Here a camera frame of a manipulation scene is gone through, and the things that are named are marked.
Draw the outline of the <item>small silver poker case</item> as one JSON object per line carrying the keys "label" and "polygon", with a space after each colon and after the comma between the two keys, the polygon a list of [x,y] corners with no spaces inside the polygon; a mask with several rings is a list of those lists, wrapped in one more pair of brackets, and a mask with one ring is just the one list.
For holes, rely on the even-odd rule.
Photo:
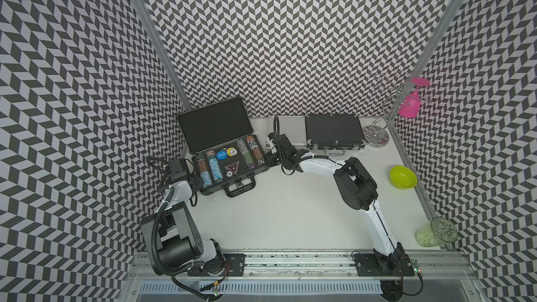
{"label": "small silver poker case", "polygon": [[[268,117],[267,135],[274,133],[274,118],[275,117],[273,115]],[[306,149],[306,117],[304,115],[280,115],[278,116],[278,120],[280,125],[280,134],[285,134],[289,139],[289,142],[291,142],[295,148]],[[265,146],[267,149],[271,149],[274,146],[268,136]]]}

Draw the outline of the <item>black textured poker case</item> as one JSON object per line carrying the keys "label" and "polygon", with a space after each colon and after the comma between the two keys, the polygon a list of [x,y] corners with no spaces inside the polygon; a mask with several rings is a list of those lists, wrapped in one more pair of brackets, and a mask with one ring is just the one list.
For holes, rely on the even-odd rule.
{"label": "black textured poker case", "polygon": [[326,155],[345,155],[348,150],[365,148],[366,139],[361,122],[354,115],[317,114],[305,117],[306,142],[310,150]]}

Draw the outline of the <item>large black poker case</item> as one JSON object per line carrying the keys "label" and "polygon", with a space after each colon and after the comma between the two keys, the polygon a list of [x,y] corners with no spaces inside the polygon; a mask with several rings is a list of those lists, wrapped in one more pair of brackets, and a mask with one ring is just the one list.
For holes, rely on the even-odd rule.
{"label": "large black poker case", "polygon": [[242,98],[181,113],[177,122],[204,196],[222,190],[237,197],[253,190],[255,176],[269,170]]}

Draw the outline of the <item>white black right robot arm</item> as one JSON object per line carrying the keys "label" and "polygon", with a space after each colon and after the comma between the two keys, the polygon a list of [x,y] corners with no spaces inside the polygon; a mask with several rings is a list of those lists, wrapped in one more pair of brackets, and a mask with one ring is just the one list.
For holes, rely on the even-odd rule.
{"label": "white black right robot arm", "polygon": [[374,254],[394,266],[404,254],[402,244],[391,232],[380,209],[377,183],[362,162],[355,157],[335,160],[327,155],[316,155],[304,149],[296,149],[284,134],[269,134],[275,148],[277,161],[290,173],[312,173],[331,178],[336,183],[343,202],[359,211],[373,241]]}

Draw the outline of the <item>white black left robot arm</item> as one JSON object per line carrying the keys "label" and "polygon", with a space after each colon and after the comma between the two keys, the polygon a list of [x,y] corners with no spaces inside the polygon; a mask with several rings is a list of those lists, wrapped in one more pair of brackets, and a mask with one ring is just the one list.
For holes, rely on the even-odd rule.
{"label": "white black left robot arm", "polygon": [[163,201],[154,214],[141,221],[143,241],[153,271],[174,276],[196,268],[208,275],[222,275],[229,268],[216,240],[204,239],[189,207],[196,204],[204,182],[189,168],[187,159],[149,157],[148,164],[162,172],[158,191]]}

